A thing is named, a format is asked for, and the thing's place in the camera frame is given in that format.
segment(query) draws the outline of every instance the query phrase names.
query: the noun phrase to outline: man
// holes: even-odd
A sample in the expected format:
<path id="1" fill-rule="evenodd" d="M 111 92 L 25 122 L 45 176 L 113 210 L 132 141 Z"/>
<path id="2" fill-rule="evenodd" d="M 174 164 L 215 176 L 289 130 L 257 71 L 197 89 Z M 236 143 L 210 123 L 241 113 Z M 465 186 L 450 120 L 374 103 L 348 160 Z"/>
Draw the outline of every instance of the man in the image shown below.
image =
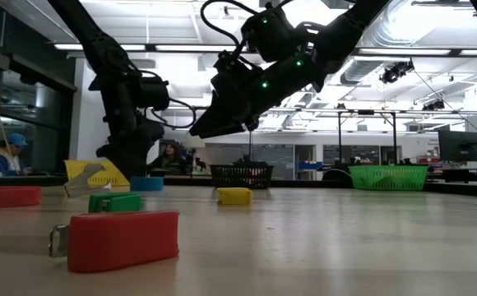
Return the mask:
<path id="1" fill-rule="evenodd" d="M 0 175 L 17 176 L 28 174 L 27 169 L 18 157 L 23 147 L 28 146 L 25 137 L 19 133 L 12 133 L 7 136 L 7 142 L 10 151 L 8 151 L 5 141 L 0 143 Z"/>

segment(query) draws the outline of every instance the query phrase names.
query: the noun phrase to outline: yellow tray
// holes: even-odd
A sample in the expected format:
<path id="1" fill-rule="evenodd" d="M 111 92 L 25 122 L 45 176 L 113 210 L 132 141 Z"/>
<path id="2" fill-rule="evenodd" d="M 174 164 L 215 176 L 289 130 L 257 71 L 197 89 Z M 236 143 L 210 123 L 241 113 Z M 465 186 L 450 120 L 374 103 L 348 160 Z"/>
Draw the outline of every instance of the yellow tray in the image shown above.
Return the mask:
<path id="1" fill-rule="evenodd" d="M 67 168 L 67 176 L 72 180 L 80 173 L 87 164 L 102 164 L 105 171 L 96 173 L 90 177 L 88 183 L 90 186 L 104 186 L 111 183 L 112 186 L 129 186 L 128 180 L 123 176 L 116 166 L 110 160 L 103 161 L 89 161 L 89 160 L 65 160 L 65 167 Z"/>

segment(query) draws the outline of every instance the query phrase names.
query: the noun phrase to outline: blue block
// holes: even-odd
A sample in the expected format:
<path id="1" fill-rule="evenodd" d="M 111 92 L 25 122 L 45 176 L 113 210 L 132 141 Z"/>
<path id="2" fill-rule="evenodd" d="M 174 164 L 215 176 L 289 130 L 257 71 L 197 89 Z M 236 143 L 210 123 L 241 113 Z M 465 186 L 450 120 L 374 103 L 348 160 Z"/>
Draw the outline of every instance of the blue block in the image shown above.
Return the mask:
<path id="1" fill-rule="evenodd" d="M 161 191 L 164 189 L 164 179 L 158 177 L 132 177 L 132 192 Z"/>

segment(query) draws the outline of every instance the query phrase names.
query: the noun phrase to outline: red plastic block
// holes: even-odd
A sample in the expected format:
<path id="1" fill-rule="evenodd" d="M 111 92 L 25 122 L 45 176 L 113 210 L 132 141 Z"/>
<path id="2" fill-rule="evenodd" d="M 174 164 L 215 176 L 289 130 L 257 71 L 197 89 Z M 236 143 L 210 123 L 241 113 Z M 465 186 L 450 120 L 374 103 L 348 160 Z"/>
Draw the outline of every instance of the red plastic block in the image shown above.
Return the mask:
<path id="1" fill-rule="evenodd" d="M 41 187 L 0 187 L 0 207 L 37 206 Z"/>
<path id="2" fill-rule="evenodd" d="M 69 227 L 68 270 L 111 271 L 176 257 L 178 216 L 177 211 L 74 216 Z"/>

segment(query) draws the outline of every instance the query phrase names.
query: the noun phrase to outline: green block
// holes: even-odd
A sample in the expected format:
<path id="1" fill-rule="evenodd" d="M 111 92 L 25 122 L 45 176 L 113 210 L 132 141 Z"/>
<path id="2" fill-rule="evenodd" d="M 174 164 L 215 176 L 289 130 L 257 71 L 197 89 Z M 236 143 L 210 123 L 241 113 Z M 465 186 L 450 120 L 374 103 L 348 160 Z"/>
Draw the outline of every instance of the green block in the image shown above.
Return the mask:
<path id="1" fill-rule="evenodd" d="M 89 213 L 138 211 L 142 208 L 141 196 L 134 193 L 92 194 L 89 199 Z"/>

